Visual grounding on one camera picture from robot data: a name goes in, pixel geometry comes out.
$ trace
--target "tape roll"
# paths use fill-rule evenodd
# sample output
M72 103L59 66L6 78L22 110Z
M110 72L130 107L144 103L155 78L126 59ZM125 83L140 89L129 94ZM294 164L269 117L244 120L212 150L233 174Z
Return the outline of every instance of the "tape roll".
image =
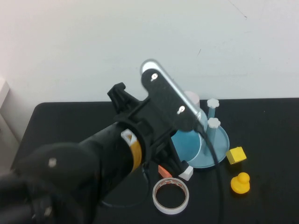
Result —
M166 184L175 184L175 185L179 186L185 193L185 200L180 206L178 206L176 208L166 208L158 202L157 197L156 197L157 192L160 189L160 187L162 187ZM164 178L164 179L160 180L159 182L157 182L154 186L153 201L154 201L154 205L160 212L162 212L164 214L168 214L168 215L175 215L175 214L182 212L187 207L187 204L189 202L189 191L188 191L187 186L181 180L179 180L177 178L172 178L172 177Z

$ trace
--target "black tabletop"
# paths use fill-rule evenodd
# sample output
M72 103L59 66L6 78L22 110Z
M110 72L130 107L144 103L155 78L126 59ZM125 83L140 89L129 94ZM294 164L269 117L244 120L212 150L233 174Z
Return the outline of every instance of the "black tabletop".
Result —
M201 101L204 110L206 102ZM113 123L109 102L44 103L38 105L24 134L15 161L40 145L80 142ZM216 117L226 130L230 148L242 146L247 160L230 165L221 162L225 208L223 223L299 223L299 99L220 100ZM250 192L237 196L230 180L240 172L250 175ZM157 166L150 166L151 187L159 180ZM195 170L185 182L190 199L180 214L160 213L152 196L141 205L125 209L99 208L94 223L216 223L218 188L213 168ZM122 182L105 199L130 204L146 195L140 170Z

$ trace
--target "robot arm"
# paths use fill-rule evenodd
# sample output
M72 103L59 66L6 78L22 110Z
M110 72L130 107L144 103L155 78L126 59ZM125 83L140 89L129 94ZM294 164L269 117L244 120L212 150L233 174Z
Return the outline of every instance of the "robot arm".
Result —
M144 101L126 93L123 83L108 92L118 113L111 126L80 143L42 146L2 177L7 200L0 223L88 224L99 200L141 164L153 160L173 176L183 173L188 164L171 136L197 127L200 113L155 61L142 65L142 84L149 92Z

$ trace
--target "orange object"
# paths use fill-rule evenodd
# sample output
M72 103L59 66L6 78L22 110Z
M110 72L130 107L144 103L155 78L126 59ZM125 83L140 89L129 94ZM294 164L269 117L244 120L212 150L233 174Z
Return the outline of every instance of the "orange object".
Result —
M163 178L168 178L168 177L172 177L172 175L163 167L161 167L160 165L158 166L158 171L159 174L163 177Z
M238 176L235 176L232 178L230 182L230 186L232 187L232 190L238 194L245 194L250 189L249 184L250 177L247 173L239 173Z

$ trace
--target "cable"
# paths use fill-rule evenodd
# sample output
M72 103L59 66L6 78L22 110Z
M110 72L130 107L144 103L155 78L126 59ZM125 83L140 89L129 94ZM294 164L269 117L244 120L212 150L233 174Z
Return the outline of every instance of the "cable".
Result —
M131 208L131 207L142 204L150 194L150 178L149 178L149 165L148 165L148 163L144 163L142 165L142 173L143 173L143 177L144 177L146 183L148 184L148 189L147 189L147 192L146 192L146 196L140 202L137 202L137 203L134 203L134 204L129 204L129 205L117 205L117 204L109 204L107 202L101 201L101 204L106 206L106 207L109 207L109 208L117 208L117 209Z
M210 149L210 152L212 154L212 158L214 160L215 163L215 168L216 168L216 178L217 178L217 182L218 182L218 189L219 189L219 213L218 213L218 223L222 223L222 219L223 219L223 209L224 209L224 194L223 194L223 184L222 184L222 179L221 179L221 175L220 175L220 168L219 168L219 162L217 160L217 156L215 153L215 149L208 137L208 135L206 134L204 127L202 126L202 124L200 122L198 122L198 125L196 126L196 128L194 129L196 132L198 132L203 139L206 141L206 145L208 146L208 148Z

